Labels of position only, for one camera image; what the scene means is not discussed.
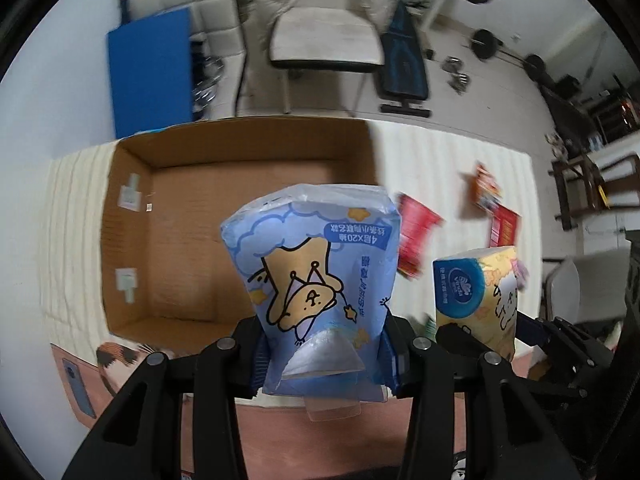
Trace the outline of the yellow cartoon tissue pack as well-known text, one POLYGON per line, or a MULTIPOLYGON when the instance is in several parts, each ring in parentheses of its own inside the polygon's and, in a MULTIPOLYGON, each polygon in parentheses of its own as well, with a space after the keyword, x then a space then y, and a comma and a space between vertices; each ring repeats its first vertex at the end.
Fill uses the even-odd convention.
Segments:
POLYGON ((433 262, 436 325, 457 324, 503 359, 515 356, 518 253, 473 249, 433 262))

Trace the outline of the red printed snack bag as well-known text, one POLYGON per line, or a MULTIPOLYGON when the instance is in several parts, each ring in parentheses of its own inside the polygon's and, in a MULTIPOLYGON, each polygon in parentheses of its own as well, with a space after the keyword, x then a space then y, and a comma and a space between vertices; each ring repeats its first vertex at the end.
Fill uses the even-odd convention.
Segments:
POLYGON ((401 218, 398 272, 405 278, 416 278, 422 272, 422 260, 428 233, 441 226, 444 219, 411 196, 398 195, 401 218))

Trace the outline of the orange snack bag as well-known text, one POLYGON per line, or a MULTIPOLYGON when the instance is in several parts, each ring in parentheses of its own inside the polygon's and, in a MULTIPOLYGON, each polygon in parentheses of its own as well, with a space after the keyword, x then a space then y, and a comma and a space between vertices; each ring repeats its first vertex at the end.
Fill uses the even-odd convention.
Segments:
POLYGON ((494 212, 501 203, 501 188, 494 175, 481 162, 475 165, 471 181, 471 200, 477 208, 494 212))

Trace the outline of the blue cartoon tissue pack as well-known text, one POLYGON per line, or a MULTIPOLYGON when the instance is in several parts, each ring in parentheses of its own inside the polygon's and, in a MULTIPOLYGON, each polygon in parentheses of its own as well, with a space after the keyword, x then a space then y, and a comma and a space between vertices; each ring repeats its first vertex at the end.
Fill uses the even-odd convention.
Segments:
POLYGON ((400 237, 385 188, 292 185, 235 211, 220 235, 269 344, 262 392, 384 401, 400 237))

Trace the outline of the grey plastic chair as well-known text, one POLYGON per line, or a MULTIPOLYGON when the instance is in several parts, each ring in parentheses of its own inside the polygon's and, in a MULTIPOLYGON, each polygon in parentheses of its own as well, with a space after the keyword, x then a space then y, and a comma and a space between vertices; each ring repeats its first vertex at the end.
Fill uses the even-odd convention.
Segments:
POLYGON ((620 320, 626 313, 629 248, 591 255, 543 258, 551 266, 542 283, 541 316, 574 325, 620 320))

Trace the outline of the brown cardboard box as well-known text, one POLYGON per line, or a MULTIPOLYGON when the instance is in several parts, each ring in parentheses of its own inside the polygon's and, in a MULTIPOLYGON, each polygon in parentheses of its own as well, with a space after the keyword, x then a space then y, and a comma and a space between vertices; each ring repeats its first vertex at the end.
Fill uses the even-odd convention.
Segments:
POLYGON ((278 247, 322 242, 356 200, 340 184, 375 184, 360 119, 245 117, 138 133, 114 146, 101 223, 102 304, 115 336, 180 354, 280 310, 278 247))

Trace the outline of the dark wooden chair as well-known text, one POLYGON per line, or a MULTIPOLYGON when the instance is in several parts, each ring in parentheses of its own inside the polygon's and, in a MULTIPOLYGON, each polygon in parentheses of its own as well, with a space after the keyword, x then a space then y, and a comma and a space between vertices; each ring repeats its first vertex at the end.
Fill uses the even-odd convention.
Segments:
POLYGON ((639 209, 639 156, 625 155, 598 166, 588 155, 552 162, 548 175, 558 193, 560 212, 554 217, 565 232, 574 230, 577 221, 605 212, 639 209), (580 183, 584 206, 570 204, 570 185, 580 183))

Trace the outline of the striped cream tablecloth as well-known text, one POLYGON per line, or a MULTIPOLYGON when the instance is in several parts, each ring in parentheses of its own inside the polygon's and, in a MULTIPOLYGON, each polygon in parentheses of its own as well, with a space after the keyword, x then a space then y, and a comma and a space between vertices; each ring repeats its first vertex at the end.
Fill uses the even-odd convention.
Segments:
MULTIPOLYGON (((387 314, 407 320, 417 320, 427 313, 436 318, 433 262, 473 249, 490 248, 492 212, 477 208, 471 200, 475 165, 481 162, 501 188, 500 205, 521 217, 513 246, 518 253, 518 310, 536 316, 541 241, 530 158, 454 133, 397 122, 366 123, 372 134, 378 175, 372 185, 385 188, 397 210, 398 195, 404 193, 444 219, 441 226, 428 233, 419 276, 405 278, 398 272, 397 263, 387 314)), ((101 223, 106 180, 117 142, 85 148, 53 164, 39 263, 40 302, 50 343, 66 358, 95 366, 96 384, 107 396, 114 396, 152 351, 175 358, 198 353, 180 354, 138 344, 113 335, 106 326, 101 292, 101 223)), ((515 338, 512 361, 529 353, 530 348, 515 338)), ((268 404, 279 398, 322 399, 263 392, 262 395, 268 404)))

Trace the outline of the chrome dumbbell pair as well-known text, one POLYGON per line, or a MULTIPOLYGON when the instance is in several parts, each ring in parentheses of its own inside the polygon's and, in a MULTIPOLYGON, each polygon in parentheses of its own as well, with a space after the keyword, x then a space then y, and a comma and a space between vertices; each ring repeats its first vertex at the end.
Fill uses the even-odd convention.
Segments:
POLYGON ((463 61, 455 56, 447 56, 442 61, 442 70, 450 76, 448 84, 457 94, 463 94, 468 90, 471 82, 470 76, 463 69, 463 61))

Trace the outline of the black blue weight bench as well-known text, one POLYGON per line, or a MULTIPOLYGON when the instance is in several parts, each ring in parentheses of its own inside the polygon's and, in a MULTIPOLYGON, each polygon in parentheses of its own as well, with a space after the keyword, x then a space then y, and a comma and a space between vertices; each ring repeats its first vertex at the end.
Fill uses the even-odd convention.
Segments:
POLYGON ((404 0, 397 0, 390 24, 381 36, 384 65, 376 73, 383 114, 430 118, 427 108, 414 107, 430 96, 424 57, 416 28, 404 0))

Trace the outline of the black barbell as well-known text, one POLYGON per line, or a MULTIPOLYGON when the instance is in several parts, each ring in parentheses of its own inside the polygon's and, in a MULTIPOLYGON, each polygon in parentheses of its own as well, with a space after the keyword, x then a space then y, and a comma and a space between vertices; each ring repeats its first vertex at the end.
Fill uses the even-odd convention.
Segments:
POLYGON ((540 56, 536 54, 521 56, 512 53, 503 45, 503 42, 488 29, 477 29, 472 33, 470 48, 475 57, 481 61, 488 61, 502 54, 511 61, 519 62, 522 69, 525 70, 526 75, 533 81, 539 80, 547 73, 546 63, 540 56))

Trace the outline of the white padded chair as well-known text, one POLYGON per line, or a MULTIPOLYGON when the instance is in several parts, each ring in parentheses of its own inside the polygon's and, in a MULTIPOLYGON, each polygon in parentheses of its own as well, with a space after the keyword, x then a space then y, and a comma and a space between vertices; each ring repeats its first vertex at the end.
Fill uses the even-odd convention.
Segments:
POLYGON ((384 64, 378 30, 369 20, 343 9, 300 8, 281 14, 265 30, 257 18, 262 48, 281 73, 283 111, 291 111, 290 78, 300 70, 370 74, 384 64))

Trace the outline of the blue foam board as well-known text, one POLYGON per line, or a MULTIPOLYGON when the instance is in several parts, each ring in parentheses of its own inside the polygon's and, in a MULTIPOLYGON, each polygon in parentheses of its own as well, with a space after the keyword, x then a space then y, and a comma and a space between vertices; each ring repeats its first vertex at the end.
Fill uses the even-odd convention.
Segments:
POLYGON ((192 120, 190 32, 190 13, 179 9, 107 34, 116 138, 192 120))

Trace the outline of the white quilted sofa chair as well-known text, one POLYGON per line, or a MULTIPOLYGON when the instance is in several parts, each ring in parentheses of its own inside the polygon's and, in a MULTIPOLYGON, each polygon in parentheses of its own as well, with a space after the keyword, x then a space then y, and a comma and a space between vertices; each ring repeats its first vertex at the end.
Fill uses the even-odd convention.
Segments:
POLYGON ((209 51, 226 58, 246 53, 238 0, 127 0, 134 20, 186 9, 190 35, 207 42, 209 51))

